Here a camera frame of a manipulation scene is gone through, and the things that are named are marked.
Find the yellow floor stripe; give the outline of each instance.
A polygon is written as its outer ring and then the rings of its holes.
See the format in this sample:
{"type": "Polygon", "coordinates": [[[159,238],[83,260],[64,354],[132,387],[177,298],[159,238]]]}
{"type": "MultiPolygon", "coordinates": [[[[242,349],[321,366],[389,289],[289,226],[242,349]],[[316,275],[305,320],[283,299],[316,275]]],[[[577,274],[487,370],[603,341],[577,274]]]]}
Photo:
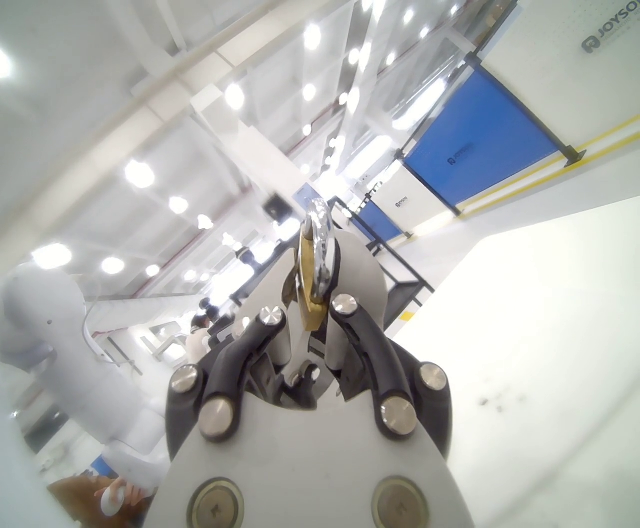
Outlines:
{"type": "Polygon", "coordinates": [[[473,211],[470,212],[463,212],[458,218],[468,218],[469,216],[482,211],[484,209],[486,209],[487,207],[493,207],[496,204],[499,204],[500,202],[503,202],[505,200],[508,200],[509,198],[513,198],[516,195],[519,195],[520,193],[523,193],[525,191],[528,191],[534,187],[537,187],[539,185],[542,185],[543,183],[546,183],[554,178],[558,178],[559,176],[562,176],[564,174],[567,174],[568,172],[571,172],[574,169],[577,169],[579,167],[583,167],[589,163],[591,163],[592,161],[595,161],[597,159],[600,159],[603,156],[606,156],[607,154],[610,154],[611,152],[614,152],[615,150],[618,150],[622,147],[626,147],[627,145],[629,145],[630,143],[633,143],[634,141],[640,140],[640,132],[637,132],[635,134],[633,134],[632,136],[629,136],[628,138],[625,138],[624,140],[618,141],[617,143],[614,143],[613,145],[610,145],[607,148],[603,148],[601,151],[596,152],[595,154],[593,154],[592,156],[586,156],[584,158],[582,158],[582,160],[580,160],[578,163],[574,163],[573,165],[570,165],[569,167],[564,167],[561,168],[560,170],[551,173],[549,176],[546,176],[544,178],[541,178],[540,180],[537,180],[529,185],[526,185],[524,187],[522,187],[521,189],[518,189],[512,193],[509,193],[507,195],[501,196],[500,198],[488,203],[488,204],[484,204],[481,205],[480,207],[478,207],[477,209],[474,209],[473,211]]]}
{"type": "MultiPolygon", "coordinates": [[[[578,152],[582,152],[585,148],[587,148],[590,145],[593,145],[594,143],[597,143],[600,140],[603,140],[607,137],[609,137],[612,134],[615,134],[616,132],[622,130],[624,127],[629,126],[630,124],[638,121],[640,119],[640,115],[636,115],[634,117],[632,117],[631,119],[628,119],[627,121],[625,121],[624,123],[619,124],[617,127],[613,127],[611,130],[608,130],[606,132],[603,132],[601,135],[593,138],[592,140],[587,141],[585,144],[580,145],[576,150],[578,152]]],[[[479,202],[480,200],[486,198],[487,196],[490,196],[494,193],[499,193],[500,191],[502,191],[503,189],[506,189],[507,187],[509,187],[510,185],[513,185],[514,183],[517,183],[521,180],[524,180],[525,178],[528,178],[529,176],[531,176],[532,174],[535,174],[538,171],[541,171],[542,169],[546,169],[547,167],[553,165],[554,163],[557,163],[558,161],[564,159],[564,156],[560,155],[560,156],[554,156],[552,159],[550,159],[549,161],[547,161],[545,164],[536,167],[534,170],[528,171],[525,174],[518,176],[517,178],[511,179],[507,182],[505,182],[503,185],[501,185],[500,187],[497,187],[495,189],[491,189],[487,192],[484,192],[483,194],[480,194],[478,196],[475,196],[474,198],[469,198],[470,201],[469,202],[463,202],[463,209],[466,207],[469,207],[470,205],[473,205],[477,202],[479,202]]]]}
{"type": "Polygon", "coordinates": [[[635,123],[638,120],[640,120],[640,114],[633,116],[631,119],[627,119],[624,123],[620,123],[617,127],[613,127],[611,130],[608,130],[607,132],[603,132],[601,135],[596,136],[592,140],[587,141],[584,145],[580,145],[580,148],[578,148],[578,151],[584,150],[590,145],[593,145],[594,143],[597,143],[598,141],[603,140],[604,138],[610,136],[611,134],[614,134],[622,130],[624,127],[628,127],[631,123],[635,123]]]}

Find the white object in hand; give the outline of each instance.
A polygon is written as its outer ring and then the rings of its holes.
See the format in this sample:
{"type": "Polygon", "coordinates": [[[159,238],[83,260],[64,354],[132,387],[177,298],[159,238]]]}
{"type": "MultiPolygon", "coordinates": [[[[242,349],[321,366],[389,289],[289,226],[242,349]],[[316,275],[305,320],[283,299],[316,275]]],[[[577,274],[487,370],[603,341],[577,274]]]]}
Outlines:
{"type": "Polygon", "coordinates": [[[100,508],[102,509],[102,513],[104,513],[107,517],[113,517],[114,515],[116,515],[124,504],[124,493],[125,487],[122,486],[116,493],[116,501],[114,504],[111,501],[111,488],[107,488],[106,490],[104,490],[104,493],[102,494],[102,498],[100,500],[100,508]]]}

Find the white table surface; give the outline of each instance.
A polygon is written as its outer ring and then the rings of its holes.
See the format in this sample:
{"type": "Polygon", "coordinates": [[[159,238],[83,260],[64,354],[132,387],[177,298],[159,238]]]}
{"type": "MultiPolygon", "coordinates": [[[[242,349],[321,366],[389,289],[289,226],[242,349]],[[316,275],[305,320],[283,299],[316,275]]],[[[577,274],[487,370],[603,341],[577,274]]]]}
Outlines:
{"type": "Polygon", "coordinates": [[[483,240],[395,341],[447,372],[449,466],[489,526],[640,377],[640,198],[483,240]]]}

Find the blue panel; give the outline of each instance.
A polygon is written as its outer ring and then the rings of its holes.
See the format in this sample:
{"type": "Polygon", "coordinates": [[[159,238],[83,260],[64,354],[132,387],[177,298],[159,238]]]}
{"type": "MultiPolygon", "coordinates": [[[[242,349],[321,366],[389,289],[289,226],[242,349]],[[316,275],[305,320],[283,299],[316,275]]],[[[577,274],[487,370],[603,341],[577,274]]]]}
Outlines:
{"type": "Polygon", "coordinates": [[[98,475],[102,475],[104,477],[109,477],[111,474],[113,474],[113,469],[111,469],[111,467],[104,461],[104,458],[102,458],[102,456],[96,458],[92,462],[91,467],[96,470],[98,475]]]}
{"type": "Polygon", "coordinates": [[[556,150],[500,86],[474,72],[406,157],[406,164],[456,205],[556,150]]]}
{"type": "Polygon", "coordinates": [[[309,206],[309,202],[311,200],[314,200],[315,198],[322,197],[308,183],[305,183],[302,187],[299,188],[298,192],[293,195],[293,199],[298,202],[305,211],[309,206]]]}
{"type": "MultiPolygon", "coordinates": [[[[376,234],[382,238],[385,242],[391,240],[392,238],[396,238],[398,235],[402,234],[396,224],[389,220],[389,217],[382,212],[382,210],[373,202],[369,202],[364,208],[358,213],[358,216],[362,218],[363,222],[373,229],[376,234]]],[[[374,238],[364,229],[361,224],[353,219],[353,223],[362,231],[369,240],[373,240],[374,238]]]]}

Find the person's hand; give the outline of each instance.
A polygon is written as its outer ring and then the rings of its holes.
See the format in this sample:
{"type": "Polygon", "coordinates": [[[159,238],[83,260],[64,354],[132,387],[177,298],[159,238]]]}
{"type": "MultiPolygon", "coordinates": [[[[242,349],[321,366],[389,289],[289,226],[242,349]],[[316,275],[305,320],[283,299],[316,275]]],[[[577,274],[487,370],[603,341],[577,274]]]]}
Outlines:
{"type": "Polygon", "coordinates": [[[146,491],[143,490],[142,488],[138,488],[137,486],[134,486],[130,482],[127,482],[122,477],[118,477],[117,479],[115,479],[111,483],[111,486],[109,486],[109,488],[104,488],[102,490],[99,490],[99,491],[95,492],[94,496],[95,497],[102,497],[104,492],[107,489],[109,489],[109,492],[111,494],[111,496],[109,497],[109,500],[114,506],[117,506],[117,504],[118,504],[118,491],[123,487],[125,488],[124,504],[128,504],[130,506],[137,505],[142,499],[145,498],[145,496],[147,494],[146,491]]]}

